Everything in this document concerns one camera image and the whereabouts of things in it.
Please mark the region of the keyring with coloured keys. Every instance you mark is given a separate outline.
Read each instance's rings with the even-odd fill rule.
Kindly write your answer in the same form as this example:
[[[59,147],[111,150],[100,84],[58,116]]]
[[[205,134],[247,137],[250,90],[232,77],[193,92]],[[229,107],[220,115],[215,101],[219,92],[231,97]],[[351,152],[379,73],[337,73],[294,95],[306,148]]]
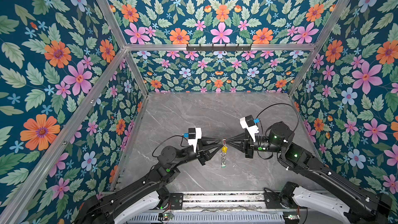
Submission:
[[[227,140],[222,140],[222,147],[221,147],[221,167],[225,168],[227,166]]]

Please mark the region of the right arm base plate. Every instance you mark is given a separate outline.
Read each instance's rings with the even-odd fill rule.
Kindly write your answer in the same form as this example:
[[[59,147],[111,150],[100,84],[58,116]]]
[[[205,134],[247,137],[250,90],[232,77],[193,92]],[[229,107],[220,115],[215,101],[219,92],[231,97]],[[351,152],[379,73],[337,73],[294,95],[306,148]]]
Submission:
[[[294,209],[298,208],[298,205],[293,200],[294,191],[299,185],[293,182],[286,182],[283,189],[280,192],[273,191],[267,187],[264,187],[263,196],[264,202],[268,209]]]

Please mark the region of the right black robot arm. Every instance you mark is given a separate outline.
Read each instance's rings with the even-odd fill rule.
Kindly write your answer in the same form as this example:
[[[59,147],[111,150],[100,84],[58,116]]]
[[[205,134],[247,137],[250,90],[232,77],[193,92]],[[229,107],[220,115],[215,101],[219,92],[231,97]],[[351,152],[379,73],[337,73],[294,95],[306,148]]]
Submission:
[[[311,152],[293,142],[294,132],[282,121],[273,124],[266,136],[249,131],[224,143],[252,158],[254,151],[271,152],[287,170],[306,177],[332,194],[317,195],[287,182],[276,200],[283,207],[304,207],[322,212],[344,224],[386,224],[393,212],[392,199],[385,194],[374,194],[355,185],[328,168]]]

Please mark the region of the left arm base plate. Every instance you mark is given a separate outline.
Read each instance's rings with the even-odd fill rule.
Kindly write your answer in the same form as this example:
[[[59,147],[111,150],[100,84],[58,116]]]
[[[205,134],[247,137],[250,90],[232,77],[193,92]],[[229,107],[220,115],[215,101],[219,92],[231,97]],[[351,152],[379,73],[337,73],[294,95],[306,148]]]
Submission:
[[[171,209],[181,210],[183,206],[184,194],[183,193],[167,193],[160,196],[160,202],[157,209]]]

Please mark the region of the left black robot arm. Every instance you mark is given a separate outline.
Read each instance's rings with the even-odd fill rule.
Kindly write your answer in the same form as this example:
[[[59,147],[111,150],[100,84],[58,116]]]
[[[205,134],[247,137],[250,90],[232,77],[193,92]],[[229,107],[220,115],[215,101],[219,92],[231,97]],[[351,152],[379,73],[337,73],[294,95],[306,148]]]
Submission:
[[[180,174],[178,167],[195,160],[204,165],[224,144],[225,141],[208,143],[198,140],[196,150],[192,145],[179,149],[164,147],[157,156],[158,163],[146,175],[101,199],[89,198],[73,223],[123,224],[147,210],[165,208],[170,200],[166,186]]]

